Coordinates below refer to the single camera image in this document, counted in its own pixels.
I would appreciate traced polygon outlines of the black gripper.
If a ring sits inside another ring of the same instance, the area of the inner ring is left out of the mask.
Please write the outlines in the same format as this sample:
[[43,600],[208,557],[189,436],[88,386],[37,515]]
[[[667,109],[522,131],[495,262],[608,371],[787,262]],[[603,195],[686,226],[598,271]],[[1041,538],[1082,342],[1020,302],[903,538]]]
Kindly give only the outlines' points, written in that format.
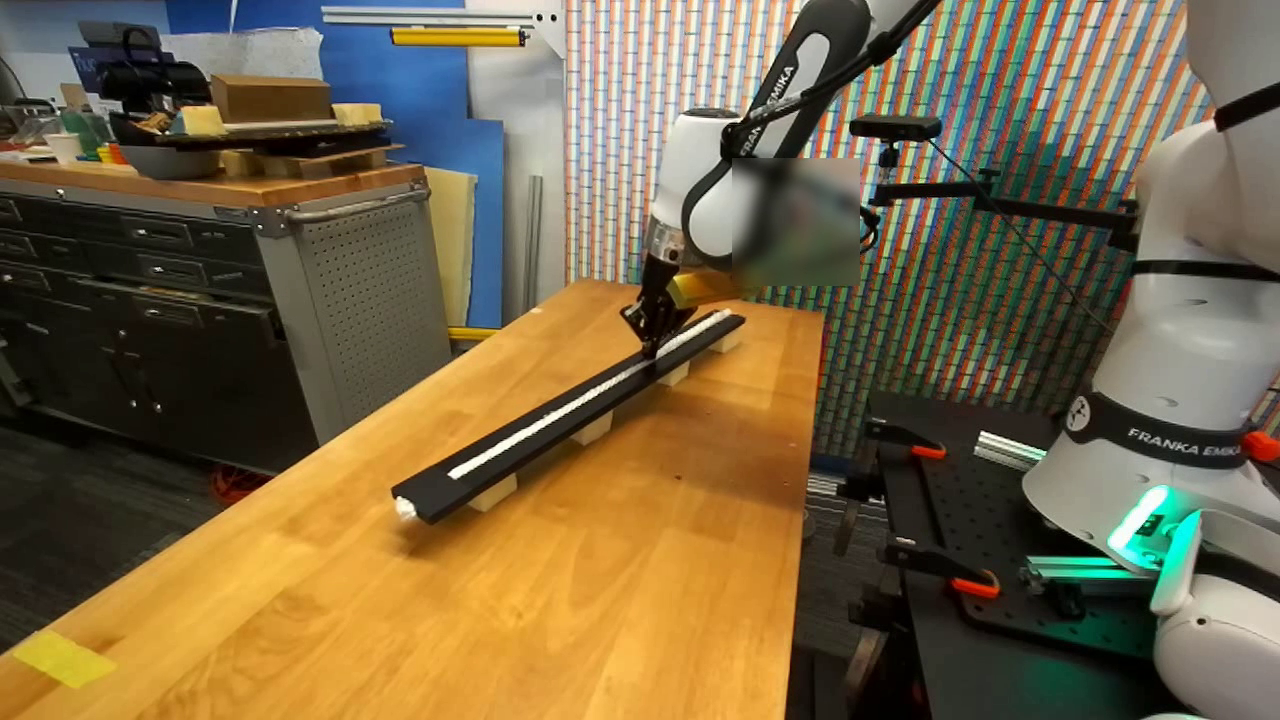
[[621,309],[621,320],[634,333],[643,353],[657,353],[686,317],[690,309],[675,291],[675,262],[649,255],[641,291]]

